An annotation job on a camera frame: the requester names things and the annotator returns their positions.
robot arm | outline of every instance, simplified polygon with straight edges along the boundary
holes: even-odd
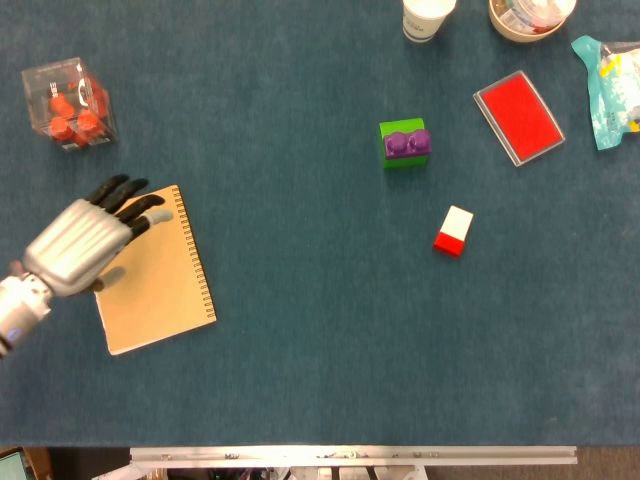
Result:
[[[110,178],[73,202],[27,247],[24,271],[0,282],[0,358],[49,313],[54,296],[87,290],[129,242],[171,219],[168,210],[147,211],[164,203],[158,195],[146,195],[116,213],[146,185],[126,175]]]

plastic bag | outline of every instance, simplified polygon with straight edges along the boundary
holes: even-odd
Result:
[[[640,132],[640,42],[601,43],[589,36],[571,46],[587,67],[591,123],[598,150]]]

red and white block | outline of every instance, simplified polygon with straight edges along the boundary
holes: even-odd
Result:
[[[451,205],[440,232],[433,242],[433,248],[459,257],[464,250],[464,241],[473,220],[473,213]]]

floor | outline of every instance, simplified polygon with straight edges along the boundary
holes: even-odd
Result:
[[[54,480],[89,480],[129,460],[126,448],[51,449]],[[428,468],[429,480],[639,480],[640,448],[581,448],[578,465]]]

plastic box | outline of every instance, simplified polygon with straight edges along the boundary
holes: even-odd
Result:
[[[80,58],[22,71],[33,129],[66,151],[116,140],[109,93]]]

